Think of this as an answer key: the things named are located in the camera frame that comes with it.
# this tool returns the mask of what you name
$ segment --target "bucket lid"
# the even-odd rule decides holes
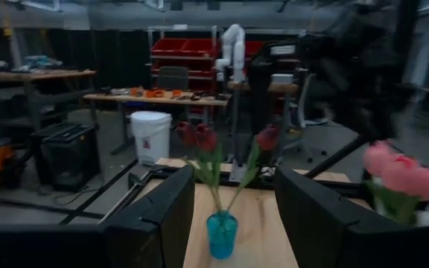
[[[130,117],[134,121],[145,121],[145,122],[171,120],[171,115],[164,112],[140,111],[140,112],[134,112]]]

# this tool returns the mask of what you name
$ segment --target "gray floor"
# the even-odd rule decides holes
[[[89,123],[89,112],[87,110],[74,112],[70,115],[70,120]],[[98,143],[101,163],[103,165],[103,176],[94,178],[89,183],[91,189],[98,188],[102,183],[113,178],[136,157],[135,147],[128,148],[117,156],[111,156],[109,154],[109,151],[121,142],[121,128],[115,113],[103,112],[99,115],[99,121],[101,129],[98,132]],[[240,133],[247,133],[249,129],[248,116],[241,115],[240,122]],[[398,128],[401,129],[401,138],[395,141],[396,144],[404,150],[406,154],[415,156],[417,159],[420,159],[423,164],[429,166],[429,126],[422,122],[416,122],[413,126],[411,124],[407,125],[405,116],[399,118],[398,122]],[[224,133],[222,138],[227,139],[227,127],[222,124],[219,124],[218,126],[217,124],[217,128],[220,133]],[[311,144],[314,154],[314,162],[308,164],[307,156],[303,152],[297,152],[296,149],[292,149],[285,152],[284,165],[288,165],[296,169],[310,170],[316,164],[319,164],[323,159],[325,159],[324,156],[320,155],[322,150],[326,150],[328,153],[334,153],[356,136],[352,131],[336,124],[309,127],[305,131],[304,135]],[[240,143],[245,143],[247,137],[248,135],[241,134],[239,136]],[[335,165],[331,171],[345,173],[350,180],[354,182],[360,181],[364,149],[365,148],[361,148],[357,150],[349,157]],[[192,157],[193,152],[183,147],[175,135],[171,135],[171,157],[181,156]],[[146,171],[146,167],[136,165],[130,172],[142,175]],[[90,198],[93,194],[93,192],[82,194],[74,202],[71,202],[68,205],[63,205],[63,203],[70,201],[74,196],[56,198],[62,193],[54,193],[49,190],[50,189],[40,187],[34,170],[34,164],[30,162],[25,170],[22,187],[15,191],[0,189],[0,198],[74,209]],[[126,192],[127,175],[125,174],[103,195],[97,198],[96,201],[86,209],[86,211],[105,214],[125,195]],[[57,224],[65,216],[66,215],[64,214],[0,205],[0,224]],[[71,224],[96,222],[97,220],[77,217],[71,222]]]

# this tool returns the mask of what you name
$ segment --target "pink tulip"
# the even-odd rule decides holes
[[[385,141],[375,142],[363,155],[365,168],[373,176],[380,176],[385,165],[393,161],[395,161],[395,154]]]
[[[429,200],[429,169],[418,167],[410,178],[408,192],[422,200]]]
[[[394,162],[387,163],[382,170],[382,184],[392,191],[412,194],[410,179],[415,176],[417,168],[415,160],[406,156],[398,156]]]

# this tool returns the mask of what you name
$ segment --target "white bucket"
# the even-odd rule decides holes
[[[163,112],[134,112],[130,116],[137,155],[143,165],[154,165],[170,156],[171,115]]]

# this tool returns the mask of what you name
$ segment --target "blue glass vase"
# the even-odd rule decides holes
[[[235,249],[238,220],[228,211],[219,211],[206,220],[209,253],[217,259],[231,256]]]

